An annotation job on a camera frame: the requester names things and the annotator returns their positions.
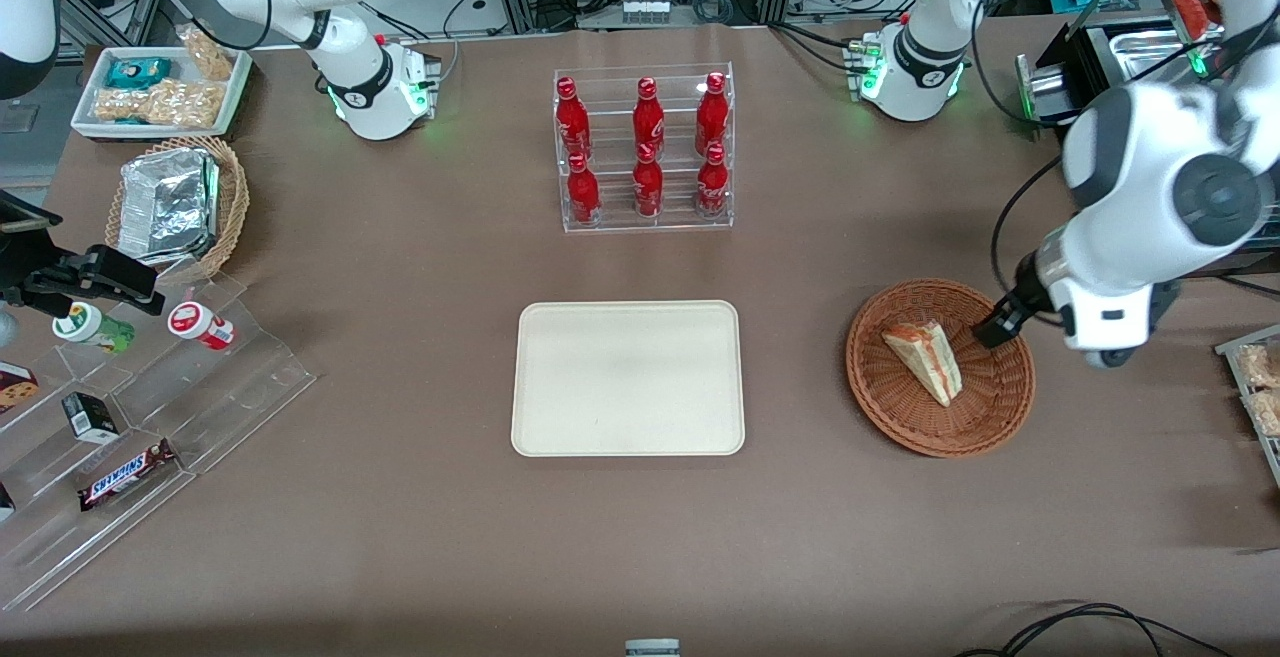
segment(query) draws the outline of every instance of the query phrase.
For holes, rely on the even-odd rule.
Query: snickers bar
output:
[[[169,447],[169,439],[160,439],[159,444],[152,444],[146,452],[120,465],[105,478],[96,480],[88,489],[81,489],[78,492],[81,512],[104,505],[111,497],[132,487],[137,480],[147,476],[160,465],[177,457],[173,448]]]

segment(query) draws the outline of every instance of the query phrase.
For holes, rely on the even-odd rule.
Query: brown table surface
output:
[[[1002,95],[1010,56],[1059,24],[984,24]],[[1212,352],[1276,321],[1266,297],[1189,284],[1106,373],[1029,327],[1036,405],[988,456],[915,456],[859,414],[841,346],[860,302],[927,275],[996,296],[992,220],[1057,147],[1010,128],[977,79],[900,124],[763,28],[463,54],[439,118],[387,143],[334,119],[303,54],[255,55],[264,83],[234,145],[252,206],[227,270],[320,380],[36,611],[0,615],[0,653],[609,656],[671,635],[690,657],[945,657],[1082,598],[1238,654],[1280,651],[1276,485]],[[564,236],[552,72],[723,60],[737,225]],[[59,243],[100,239],[141,151],[72,137],[49,200]],[[1010,269],[1070,211],[1056,179],[1029,192]],[[741,452],[516,455],[525,306],[685,298],[739,310]],[[47,320],[20,312],[13,359],[50,346]],[[1097,621],[1038,653],[1148,653],[1137,629]]]

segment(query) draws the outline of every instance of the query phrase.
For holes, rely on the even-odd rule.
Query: brown woven basket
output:
[[[845,346],[849,384],[867,416],[895,442],[933,457],[980,455],[1012,438],[1036,397],[1036,366],[1020,337],[987,350],[969,332],[993,307],[983,293],[946,279],[913,279],[872,297]],[[964,384],[950,407],[881,337],[891,325],[928,320],[942,325],[960,366]]]
[[[244,168],[236,159],[236,152],[216,137],[175,137],[147,150],[147,155],[175,150],[178,147],[205,147],[218,161],[218,245],[214,245],[204,257],[200,259],[200,268],[206,275],[211,275],[230,259],[236,243],[239,241],[241,229],[244,227],[244,215],[248,214],[248,182],[244,179]],[[115,201],[111,202],[111,211],[106,216],[106,243],[115,247],[120,241],[120,205],[124,202],[124,182],[115,188]]]

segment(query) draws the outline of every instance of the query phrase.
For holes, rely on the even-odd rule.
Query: red coca-cola bottle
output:
[[[699,155],[707,155],[707,146],[724,137],[728,124],[728,100],[724,99],[724,74],[713,72],[707,76],[707,92],[698,104],[698,134],[694,147]]]
[[[640,92],[640,100],[631,115],[636,145],[653,145],[654,151],[660,155],[664,126],[662,105],[658,102],[658,83],[652,77],[641,77],[636,91]]]
[[[556,123],[559,127],[564,150],[582,152],[590,159],[591,126],[586,119],[586,105],[577,99],[577,85],[573,85],[572,77],[558,78],[556,92],[559,95],[559,100],[556,102]]]
[[[724,210],[728,191],[728,168],[724,166],[724,146],[712,142],[707,146],[707,161],[698,170],[698,195],[694,207],[704,218],[714,218]]]
[[[589,227],[599,224],[600,184],[586,169],[586,155],[582,152],[568,155],[568,205],[573,222]]]
[[[653,145],[636,145],[636,169],[631,170],[636,184],[636,211],[643,218],[655,218],[662,211],[662,168]]]

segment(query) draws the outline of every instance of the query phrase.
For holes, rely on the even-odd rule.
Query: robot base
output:
[[[399,45],[385,45],[392,59],[392,78],[367,106],[343,104],[329,88],[338,117],[352,132],[366,140],[389,140],[435,115],[439,96],[440,63],[428,64],[421,53]]]
[[[956,64],[948,74],[945,65],[924,67],[920,78],[901,64],[895,42],[902,33],[902,24],[886,26],[879,32],[868,32],[854,50],[845,50],[845,64],[861,74],[849,76],[849,91],[855,101],[877,105],[883,114],[900,120],[927,120],[942,111],[946,101],[960,87],[963,65]]]

